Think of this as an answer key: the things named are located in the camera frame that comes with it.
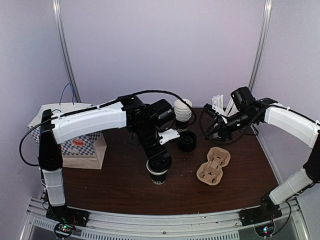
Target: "dark brown tabletop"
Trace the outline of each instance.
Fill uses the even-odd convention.
[[[210,123],[203,118],[203,125]],[[223,147],[231,155],[216,186],[199,181],[196,172],[215,147],[201,134],[198,121],[189,128],[197,135],[193,152],[182,152],[177,143],[165,146],[173,159],[164,184],[154,184],[146,169],[141,146],[125,144],[131,134],[124,129],[104,132],[107,150],[101,170],[64,168],[69,206],[121,214],[176,215],[212,213],[256,206],[277,181],[255,136]]]

